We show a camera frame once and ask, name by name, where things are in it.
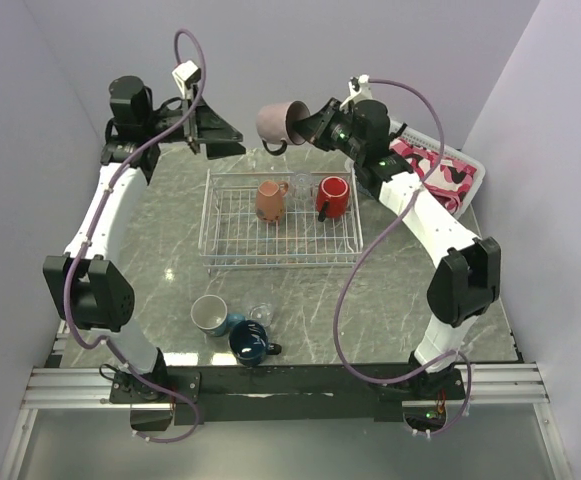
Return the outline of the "mauve purple mug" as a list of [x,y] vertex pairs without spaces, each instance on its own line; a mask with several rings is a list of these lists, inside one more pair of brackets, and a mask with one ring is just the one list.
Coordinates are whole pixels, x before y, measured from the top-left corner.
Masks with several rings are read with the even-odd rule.
[[301,145],[303,137],[294,129],[294,123],[310,116],[307,105],[299,100],[266,105],[256,118],[256,130],[264,150],[280,156],[289,146]]

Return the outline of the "clear plastic cup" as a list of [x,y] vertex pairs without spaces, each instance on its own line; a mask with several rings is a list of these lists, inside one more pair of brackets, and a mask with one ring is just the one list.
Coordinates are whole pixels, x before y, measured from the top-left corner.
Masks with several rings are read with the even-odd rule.
[[294,173],[290,186],[291,195],[296,204],[310,204],[314,200],[314,180],[311,172],[297,171]]

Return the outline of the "red mug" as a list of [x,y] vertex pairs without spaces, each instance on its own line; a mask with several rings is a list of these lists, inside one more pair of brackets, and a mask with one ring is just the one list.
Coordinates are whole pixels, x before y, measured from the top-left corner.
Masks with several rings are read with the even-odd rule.
[[344,215],[350,196],[350,186],[339,176],[328,176],[322,179],[316,196],[317,219],[338,219]]

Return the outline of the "salmon pink mug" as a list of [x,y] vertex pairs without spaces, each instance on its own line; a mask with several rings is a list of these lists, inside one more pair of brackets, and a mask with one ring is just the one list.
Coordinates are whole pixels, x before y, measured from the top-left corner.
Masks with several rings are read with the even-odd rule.
[[285,195],[289,184],[285,181],[265,180],[258,189],[255,199],[255,213],[259,220],[279,223],[285,213]]

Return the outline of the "small clear glass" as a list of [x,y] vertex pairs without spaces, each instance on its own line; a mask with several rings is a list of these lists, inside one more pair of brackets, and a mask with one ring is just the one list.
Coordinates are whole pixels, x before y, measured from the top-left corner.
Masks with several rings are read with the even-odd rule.
[[257,300],[251,302],[246,311],[250,319],[269,327],[275,316],[275,305],[272,302]]

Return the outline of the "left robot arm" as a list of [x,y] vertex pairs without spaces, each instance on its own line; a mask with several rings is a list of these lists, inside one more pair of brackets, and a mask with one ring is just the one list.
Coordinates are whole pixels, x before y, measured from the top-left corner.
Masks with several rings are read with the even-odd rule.
[[109,86],[112,112],[105,129],[97,187],[77,233],[60,255],[49,255],[43,276],[58,314],[85,350],[108,348],[119,363],[112,382],[142,400],[174,393],[161,350],[134,320],[135,293],[116,263],[136,206],[150,185],[163,143],[185,142],[210,159],[244,153],[242,134],[203,98],[199,74],[175,77],[173,108],[153,104],[140,78],[122,76]]

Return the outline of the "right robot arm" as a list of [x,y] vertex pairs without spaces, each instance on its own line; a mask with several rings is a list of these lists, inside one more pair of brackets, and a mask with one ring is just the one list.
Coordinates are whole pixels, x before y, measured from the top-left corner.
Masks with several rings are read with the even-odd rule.
[[373,378],[344,367],[357,378],[379,385],[408,381],[419,398],[430,398],[443,386],[470,328],[500,295],[501,247],[481,239],[459,223],[430,193],[425,182],[390,148],[387,107],[361,100],[345,107],[336,99],[317,113],[295,120],[293,133],[312,146],[337,150],[352,160],[360,183],[392,211],[424,247],[435,267],[426,298],[431,319],[411,355],[408,373]]

